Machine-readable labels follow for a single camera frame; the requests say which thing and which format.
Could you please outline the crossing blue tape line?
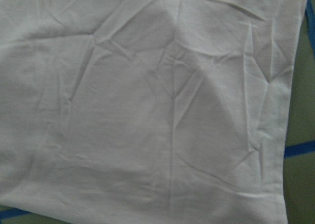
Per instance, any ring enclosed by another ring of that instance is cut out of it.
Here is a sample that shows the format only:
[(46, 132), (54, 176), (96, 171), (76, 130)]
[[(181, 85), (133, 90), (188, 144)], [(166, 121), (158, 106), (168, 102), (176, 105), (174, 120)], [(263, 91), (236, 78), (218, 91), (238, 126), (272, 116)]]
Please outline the crossing blue tape line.
[(312, 1), (307, 0), (305, 16), (307, 19), (308, 35), (313, 37), (315, 32), (315, 13), (312, 6)]

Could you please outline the pink Snoopy T-shirt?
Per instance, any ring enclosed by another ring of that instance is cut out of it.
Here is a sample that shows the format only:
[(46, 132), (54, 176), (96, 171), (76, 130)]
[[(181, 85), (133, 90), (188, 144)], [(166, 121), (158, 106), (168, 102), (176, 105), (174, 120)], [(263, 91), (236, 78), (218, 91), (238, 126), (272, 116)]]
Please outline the pink Snoopy T-shirt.
[(285, 224), (307, 0), (0, 0), (0, 203), (74, 224)]

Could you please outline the long blue tape line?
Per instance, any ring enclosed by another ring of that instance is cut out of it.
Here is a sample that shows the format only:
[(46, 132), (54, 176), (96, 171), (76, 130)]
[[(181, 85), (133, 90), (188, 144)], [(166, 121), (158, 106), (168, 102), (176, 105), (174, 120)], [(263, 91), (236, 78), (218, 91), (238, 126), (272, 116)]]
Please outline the long blue tape line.
[(288, 146), (285, 148), (284, 157), (294, 157), (315, 151), (315, 141), (308, 141), (297, 145)]

